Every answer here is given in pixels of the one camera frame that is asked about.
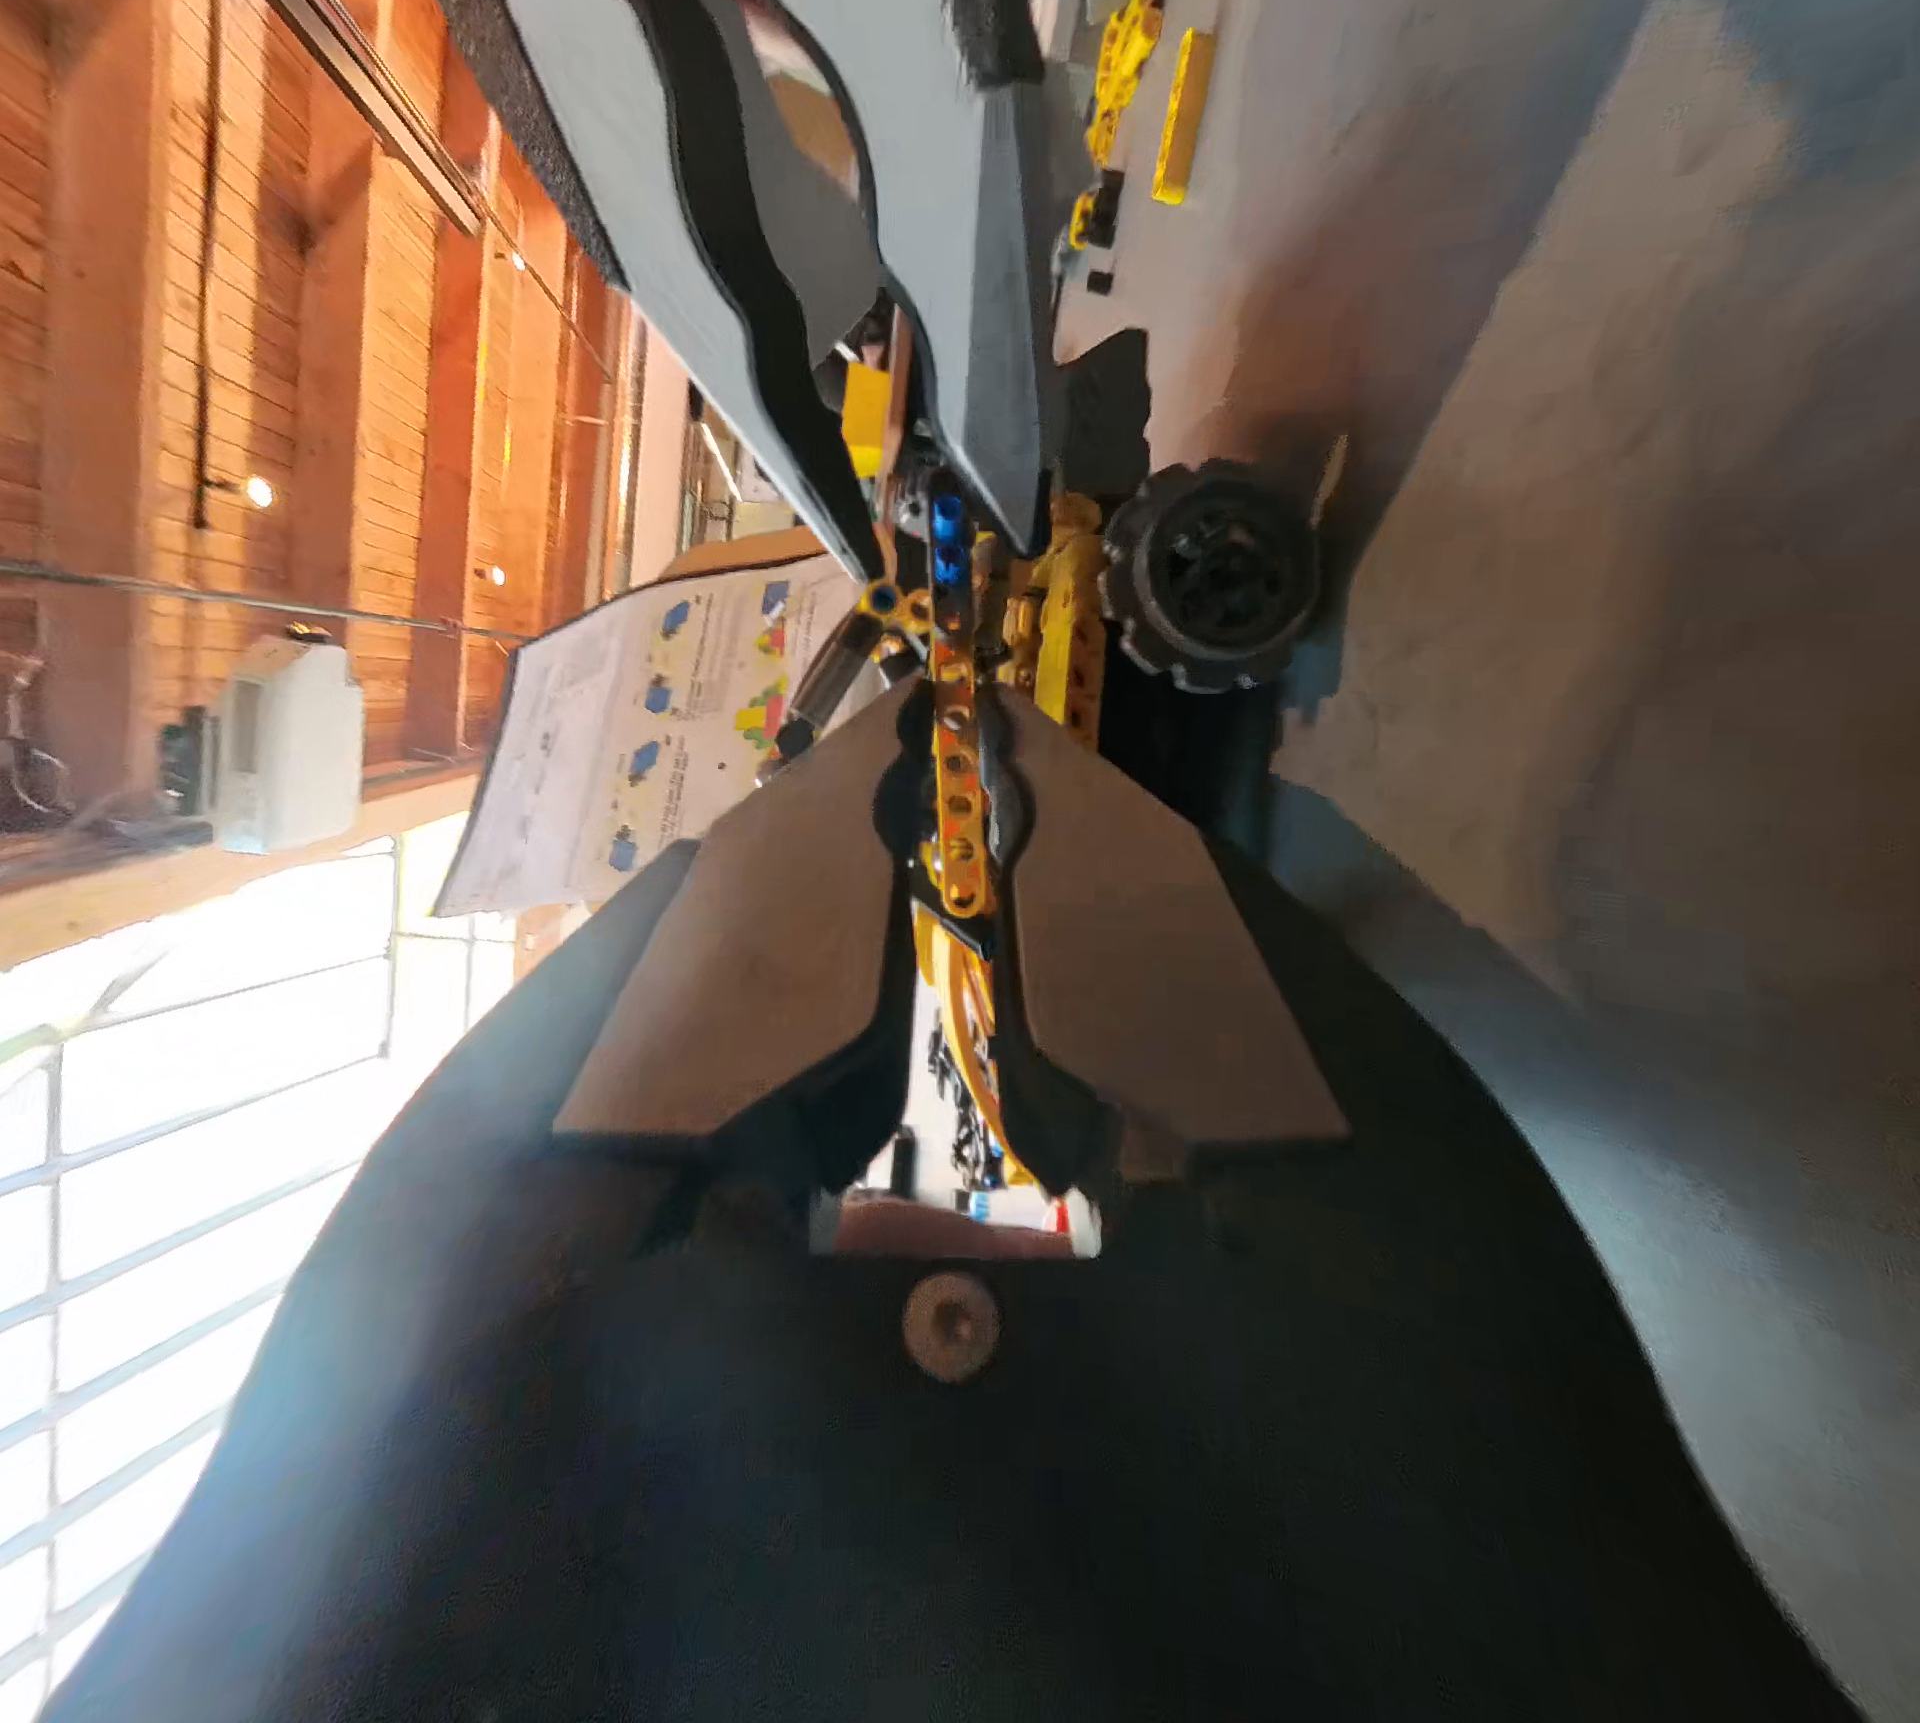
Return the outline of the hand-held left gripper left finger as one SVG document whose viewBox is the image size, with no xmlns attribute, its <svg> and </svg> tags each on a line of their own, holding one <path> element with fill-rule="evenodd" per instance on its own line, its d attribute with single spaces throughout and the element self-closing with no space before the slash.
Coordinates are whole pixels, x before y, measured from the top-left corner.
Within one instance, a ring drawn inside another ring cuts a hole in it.
<svg viewBox="0 0 1920 1723">
<path fill-rule="evenodd" d="M 902 683 L 709 827 L 551 1135 L 838 1202 L 897 1135 L 932 688 Z"/>
</svg>

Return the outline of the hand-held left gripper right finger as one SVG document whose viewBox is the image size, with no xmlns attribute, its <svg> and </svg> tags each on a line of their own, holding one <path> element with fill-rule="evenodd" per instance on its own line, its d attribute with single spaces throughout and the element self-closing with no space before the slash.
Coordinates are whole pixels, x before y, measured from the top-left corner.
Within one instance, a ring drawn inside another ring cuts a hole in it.
<svg viewBox="0 0 1920 1723">
<path fill-rule="evenodd" d="M 1100 1249 L 1149 1188 L 1356 1126 L 1205 834 L 990 686 L 993 1066 L 1017 1158 Z"/>
</svg>

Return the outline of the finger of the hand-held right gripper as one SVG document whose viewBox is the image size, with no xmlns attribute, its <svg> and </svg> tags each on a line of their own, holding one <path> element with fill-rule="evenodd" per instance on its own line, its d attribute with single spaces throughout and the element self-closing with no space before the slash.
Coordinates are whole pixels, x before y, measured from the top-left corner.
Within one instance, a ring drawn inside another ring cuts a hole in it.
<svg viewBox="0 0 1920 1723">
<path fill-rule="evenodd" d="M 758 209 L 750 93 L 705 0 L 503 0 L 617 270 L 702 396 L 856 579 L 883 544 Z"/>
<path fill-rule="evenodd" d="M 1045 62 L 1028 0 L 775 0 L 848 112 L 883 276 L 922 339 L 932 432 L 1034 550 L 1055 448 L 1045 339 Z"/>
</svg>

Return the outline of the yellow and black beam assembly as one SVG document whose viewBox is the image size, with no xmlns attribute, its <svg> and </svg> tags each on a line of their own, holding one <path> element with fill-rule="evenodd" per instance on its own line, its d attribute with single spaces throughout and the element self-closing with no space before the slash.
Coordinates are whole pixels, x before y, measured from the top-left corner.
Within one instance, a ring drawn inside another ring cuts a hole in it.
<svg viewBox="0 0 1920 1723">
<path fill-rule="evenodd" d="M 856 597 L 853 623 L 874 649 L 915 638 L 923 652 L 923 680 L 932 688 L 932 839 L 922 846 L 922 900 L 954 939 L 989 950 L 996 922 L 996 860 L 989 837 L 990 797 L 983 779 L 974 652 L 974 512 L 957 476 L 932 460 L 912 463 L 897 480 L 893 509 L 897 550 L 922 544 L 923 579 L 872 581 Z"/>
</svg>

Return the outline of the yellow grey toy vehicle model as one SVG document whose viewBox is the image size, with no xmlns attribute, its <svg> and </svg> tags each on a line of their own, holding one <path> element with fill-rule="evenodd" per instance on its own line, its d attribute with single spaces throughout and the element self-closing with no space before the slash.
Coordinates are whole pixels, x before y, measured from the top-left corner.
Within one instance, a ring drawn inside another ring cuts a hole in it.
<svg viewBox="0 0 1920 1723">
<path fill-rule="evenodd" d="M 897 550 L 897 480 L 932 460 L 932 428 L 915 389 L 908 336 L 897 332 L 887 367 L 852 361 L 844 420 L 852 420 L 853 470 L 874 484 L 877 516 L 893 542 L 893 574 L 923 579 L 922 544 Z M 1137 690 L 1108 683 L 1116 659 L 1140 680 L 1163 680 L 1189 695 L 1256 690 L 1284 669 L 1319 596 L 1319 537 L 1300 512 L 1245 463 L 1213 459 L 1167 467 L 1125 497 L 1097 497 L 1051 484 L 1046 539 L 1035 556 L 1006 549 L 976 526 L 974 593 L 979 606 L 979 705 L 989 686 L 1034 701 L 1086 750 L 1119 757 L 1140 732 Z M 923 674 L 915 638 L 883 649 L 853 623 L 838 623 L 811 659 L 762 761 L 758 782 L 803 755 L 852 693 L 863 666 L 884 680 Z M 923 842 L 932 839 L 923 806 Z M 936 1087 L 954 1108 L 953 1162 L 967 1196 L 1034 1185 L 1017 1158 L 993 1066 L 993 946 L 954 939 L 923 905 L 915 911 L 915 964 L 937 1003 L 929 1044 Z"/>
</svg>

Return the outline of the grey desk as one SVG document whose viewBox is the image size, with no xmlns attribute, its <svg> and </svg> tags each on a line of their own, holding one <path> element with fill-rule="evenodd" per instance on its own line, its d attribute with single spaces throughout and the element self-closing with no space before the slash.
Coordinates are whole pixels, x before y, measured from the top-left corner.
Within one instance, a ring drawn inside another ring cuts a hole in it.
<svg viewBox="0 0 1920 1723">
<path fill-rule="evenodd" d="M 1917 0 L 1178 0 L 1157 463 L 1324 507 L 1268 860 L 1503 1098 L 1917 1716 Z"/>
</svg>

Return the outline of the printed instruction sheet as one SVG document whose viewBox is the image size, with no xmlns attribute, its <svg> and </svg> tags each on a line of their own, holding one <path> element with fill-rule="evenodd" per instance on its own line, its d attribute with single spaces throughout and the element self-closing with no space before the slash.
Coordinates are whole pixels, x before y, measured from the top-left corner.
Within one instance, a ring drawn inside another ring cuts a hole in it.
<svg viewBox="0 0 1920 1723">
<path fill-rule="evenodd" d="M 515 652 L 442 921 L 599 905 L 754 792 L 863 589 L 796 542 L 628 589 Z"/>
</svg>

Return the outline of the wooden sheet stand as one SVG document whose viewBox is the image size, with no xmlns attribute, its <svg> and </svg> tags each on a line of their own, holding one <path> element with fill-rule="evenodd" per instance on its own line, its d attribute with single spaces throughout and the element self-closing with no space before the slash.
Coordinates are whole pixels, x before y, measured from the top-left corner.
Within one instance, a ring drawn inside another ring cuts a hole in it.
<svg viewBox="0 0 1920 1723">
<path fill-rule="evenodd" d="M 772 568 L 786 561 L 803 561 L 811 556 L 830 556 L 827 544 L 807 526 L 790 526 L 767 533 L 729 537 L 688 544 L 676 554 L 652 579 L 639 588 L 656 588 L 663 581 L 685 581 L 702 575 L 729 575 L 744 568 Z"/>
</svg>

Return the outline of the bright window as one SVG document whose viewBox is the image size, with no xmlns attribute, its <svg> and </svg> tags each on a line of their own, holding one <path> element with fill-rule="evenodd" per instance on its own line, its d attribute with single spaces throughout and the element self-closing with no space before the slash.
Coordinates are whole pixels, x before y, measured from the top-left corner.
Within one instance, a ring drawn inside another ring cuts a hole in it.
<svg viewBox="0 0 1920 1723">
<path fill-rule="evenodd" d="M 151 1558 L 292 1269 L 515 979 L 431 905 L 464 820 L 266 873 L 3 975 L 3 1716 Z"/>
</svg>

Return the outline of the white wall device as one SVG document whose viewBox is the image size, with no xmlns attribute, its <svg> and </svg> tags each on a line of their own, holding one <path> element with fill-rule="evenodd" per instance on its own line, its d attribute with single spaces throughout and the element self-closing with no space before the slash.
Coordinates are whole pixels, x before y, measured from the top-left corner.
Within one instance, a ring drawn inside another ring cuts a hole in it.
<svg viewBox="0 0 1920 1723">
<path fill-rule="evenodd" d="M 211 837 L 240 855 L 278 855 L 345 837 L 365 797 L 365 686 L 324 630 L 260 635 L 224 683 L 217 723 Z"/>
</svg>

